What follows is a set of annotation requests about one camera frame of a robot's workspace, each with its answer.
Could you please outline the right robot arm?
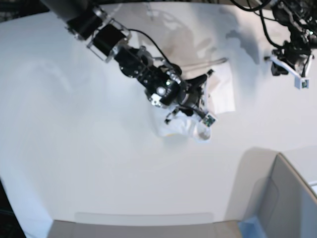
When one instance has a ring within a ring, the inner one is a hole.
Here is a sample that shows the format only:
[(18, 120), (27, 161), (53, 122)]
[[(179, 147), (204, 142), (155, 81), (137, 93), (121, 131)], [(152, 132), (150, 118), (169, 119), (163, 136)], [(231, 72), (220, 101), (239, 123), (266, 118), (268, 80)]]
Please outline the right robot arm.
[(43, 4), (78, 40), (88, 41), (87, 48), (102, 61), (115, 60), (125, 76), (137, 79), (152, 105), (169, 110), (165, 123), (170, 123), (179, 112), (206, 127), (215, 123), (203, 89), (213, 74), (212, 69), (195, 78), (183, 79), (181, 68), (165, 54), (154, 57), (145, 46), (129, 45), (133, 29), (110, 17), (91, 0), (45, 0)]

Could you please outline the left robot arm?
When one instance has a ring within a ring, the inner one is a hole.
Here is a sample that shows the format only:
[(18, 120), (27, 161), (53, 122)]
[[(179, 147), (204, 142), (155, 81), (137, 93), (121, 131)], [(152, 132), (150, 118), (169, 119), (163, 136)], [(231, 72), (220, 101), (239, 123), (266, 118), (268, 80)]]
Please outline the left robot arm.
[(295, 80), (308, 87), (308, 72), (312, 60), (315, 58), (313, 51), (317, 49), (317, 2), (315, 0), (272, 0), (269, 3), (274, 20), (286, 27), (290, 39), (279, 45), (269, 37), (264, 21), (263, 11), (259, 11), (264, 35), (269, 43), (274, 46), (265, 61), (271, 62), (273, 76), (294, 76)]

